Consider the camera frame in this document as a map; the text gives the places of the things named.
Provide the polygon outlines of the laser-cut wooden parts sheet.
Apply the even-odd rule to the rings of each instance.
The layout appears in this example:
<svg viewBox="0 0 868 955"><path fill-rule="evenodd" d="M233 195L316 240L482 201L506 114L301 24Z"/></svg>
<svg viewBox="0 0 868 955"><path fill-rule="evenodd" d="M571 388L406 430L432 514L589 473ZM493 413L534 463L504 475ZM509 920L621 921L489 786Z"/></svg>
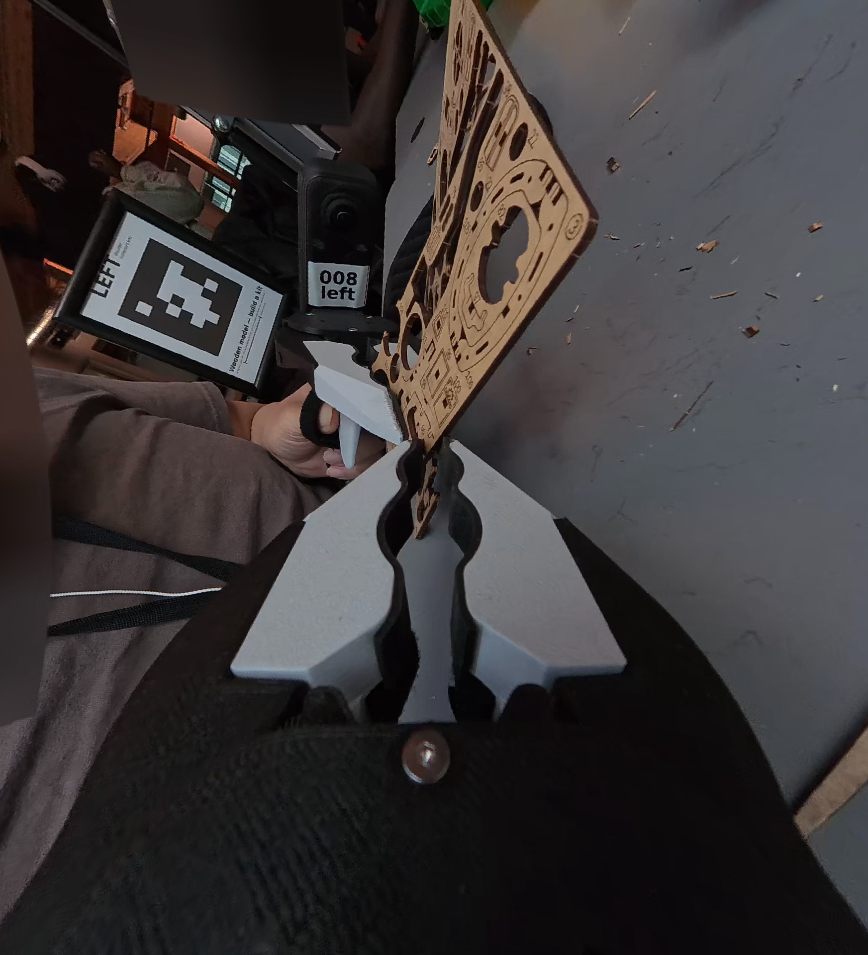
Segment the laser-cut wooden parts sheet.
<svg viewBox="0 0 868 955"><path fill-rule="evenodd" d="M573 268L597 213L481 2L453 2L425 245L373 372L424 447L414 535L435 513L445 437Z"/></svg>

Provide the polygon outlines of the black framed marker sign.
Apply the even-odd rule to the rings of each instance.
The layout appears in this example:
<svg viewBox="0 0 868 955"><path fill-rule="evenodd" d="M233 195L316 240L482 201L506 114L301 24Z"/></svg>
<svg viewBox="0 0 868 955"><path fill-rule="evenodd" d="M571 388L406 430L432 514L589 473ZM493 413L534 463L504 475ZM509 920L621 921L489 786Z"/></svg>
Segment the black framed marker sign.
<svg viewBox="0 0 868 955"><path fill-rule="evenodd" d="M273 400L275 280L144 203L106 197L56 311L63 326Z"/></svg>

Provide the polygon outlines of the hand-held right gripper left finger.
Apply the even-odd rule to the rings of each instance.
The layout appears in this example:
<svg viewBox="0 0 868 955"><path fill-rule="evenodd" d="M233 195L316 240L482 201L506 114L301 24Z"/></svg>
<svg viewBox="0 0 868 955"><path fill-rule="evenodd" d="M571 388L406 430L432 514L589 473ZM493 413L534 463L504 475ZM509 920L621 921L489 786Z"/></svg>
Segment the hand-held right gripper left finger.
<svg viewBox="0 0 868 955"><path fill-rule="evenodd" d="M337 690L360 718L400 718L414 632L398 556L414 530L414 442L312 512L236 652L235 677Z"/></svg>

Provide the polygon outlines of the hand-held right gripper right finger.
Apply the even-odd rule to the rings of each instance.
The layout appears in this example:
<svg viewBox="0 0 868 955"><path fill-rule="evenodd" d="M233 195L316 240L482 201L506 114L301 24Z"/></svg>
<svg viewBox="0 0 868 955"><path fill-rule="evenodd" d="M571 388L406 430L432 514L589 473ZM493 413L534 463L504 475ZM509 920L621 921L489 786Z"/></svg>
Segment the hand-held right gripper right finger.
<svg viewBox="0 0 868 955"><path fill-rule="evenodd" d="M621 651L557 520L458 440L442 447L461 550L450 636L456 718L497 718L522 686L616 675Z"/></svg>

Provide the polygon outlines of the person's left hand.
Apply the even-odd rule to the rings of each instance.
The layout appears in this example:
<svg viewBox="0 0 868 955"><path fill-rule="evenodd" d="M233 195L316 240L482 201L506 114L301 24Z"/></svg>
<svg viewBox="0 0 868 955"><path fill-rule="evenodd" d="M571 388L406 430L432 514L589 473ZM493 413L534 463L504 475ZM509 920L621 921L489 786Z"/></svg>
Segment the person's left hand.
<svg viewBox="0 0 868 955"><path fill-rule="evenodd" d="M306 384L288 397L266 404L253 414L250 439L297 477L352 480L366 472L388 452L388 444L360 431L352 467L340 448L325 444L338 436L341 415L323 402Z"/></svg>

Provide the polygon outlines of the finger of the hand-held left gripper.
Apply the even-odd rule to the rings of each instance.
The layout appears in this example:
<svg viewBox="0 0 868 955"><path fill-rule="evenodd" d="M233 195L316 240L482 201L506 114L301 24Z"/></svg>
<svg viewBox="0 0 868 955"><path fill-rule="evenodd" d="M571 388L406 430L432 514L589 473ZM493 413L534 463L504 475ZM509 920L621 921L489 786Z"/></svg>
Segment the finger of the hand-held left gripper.
<svg viewBox="0 0 868 955"><path fill-rule="evenodd" d="M314 393L339 413L339 444L346 469L356 465L363 431L394 445L407 438L390 389L356 362L353 345L312 339L305 347L315 362Z"/></svg>

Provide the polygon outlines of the scattered wood chips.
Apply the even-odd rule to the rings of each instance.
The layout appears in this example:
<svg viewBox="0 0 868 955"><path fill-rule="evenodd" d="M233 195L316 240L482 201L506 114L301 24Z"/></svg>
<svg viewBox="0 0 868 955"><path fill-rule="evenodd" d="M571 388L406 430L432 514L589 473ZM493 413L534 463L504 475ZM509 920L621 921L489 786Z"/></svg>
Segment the scattered wood chips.
<svg viewBox="0 0 868 955"><path fill-rule="evenodd" d="M734 349L766 344L788 312L824 303L816 261L840 215L822 183L822 139L801 94L764 97L720 80L684 111L651 102L607 157L595 243L597 388L644 428L657 404L675 428L715 387Z"/></svg>

